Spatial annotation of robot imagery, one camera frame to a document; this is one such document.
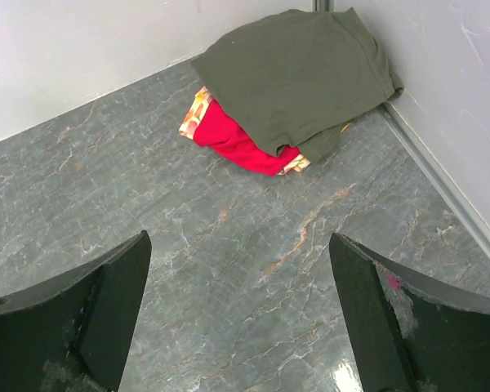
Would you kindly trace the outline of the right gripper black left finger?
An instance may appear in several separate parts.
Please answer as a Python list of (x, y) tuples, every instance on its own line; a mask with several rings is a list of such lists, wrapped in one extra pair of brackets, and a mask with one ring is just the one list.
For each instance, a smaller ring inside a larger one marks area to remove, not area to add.
[(146, 231), (0, 297), (0, 391), (116, 391), (148, 278)]

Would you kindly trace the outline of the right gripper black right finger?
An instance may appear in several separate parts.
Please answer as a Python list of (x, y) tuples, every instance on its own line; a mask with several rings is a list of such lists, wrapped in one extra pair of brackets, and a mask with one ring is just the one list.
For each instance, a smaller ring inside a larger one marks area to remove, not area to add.
[(329, 254), (365, 391), (490, 391), (490, 298), (332, 234)]

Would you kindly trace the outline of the red cloth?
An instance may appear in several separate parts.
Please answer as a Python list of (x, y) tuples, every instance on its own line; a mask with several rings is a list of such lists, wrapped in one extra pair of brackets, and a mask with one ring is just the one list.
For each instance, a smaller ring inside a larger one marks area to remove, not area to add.
[(247, 169), (267, 176), (276, 176), (300, 151), (285, 146), (279, 156), (271, 156), (259, 149), (248, 134), (212, 100), (194, 131), (194, 142), (209, 147), (223, 158)]

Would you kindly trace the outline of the floral patterned cloth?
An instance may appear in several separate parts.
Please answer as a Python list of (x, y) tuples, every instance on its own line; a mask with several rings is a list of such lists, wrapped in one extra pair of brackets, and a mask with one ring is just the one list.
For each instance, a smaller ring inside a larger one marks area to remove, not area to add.
[[(203, 115), (205, 114), (209, 103), (214, 100), (212, 94), (202, 87), (194, 97), (194, 101), (189, 108), (189, 111), (185, 115), (183, 123), (180, 125), (179, 133), (194, 141), (194, 131), (196, 127), (201, 122)], [(310, 161), (304, 157), (300, 152), (298, 156), (292, 163), (289, 163), (281, 172), (276, 176), (282, 176), (290, 171), (302, 172), (310, 165)]]

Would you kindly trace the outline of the olive green cloth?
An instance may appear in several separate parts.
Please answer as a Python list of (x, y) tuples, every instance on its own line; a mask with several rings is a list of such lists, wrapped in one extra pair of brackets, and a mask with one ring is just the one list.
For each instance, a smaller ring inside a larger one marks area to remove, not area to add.
[(276, 157), (296, 147), (312, 163), (335, 149), (346, 123), (404, 89), (354, 8), (266, 16), (222, 36), (192, 66), (260, 150)]

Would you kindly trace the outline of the right aluminium frame rail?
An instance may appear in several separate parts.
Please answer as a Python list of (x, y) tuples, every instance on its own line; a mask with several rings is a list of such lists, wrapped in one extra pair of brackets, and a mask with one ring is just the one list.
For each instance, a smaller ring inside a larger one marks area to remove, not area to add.
[(490, 1), (317, 1), (354, 8), (404, 81), (395, 135), (490, 259)]

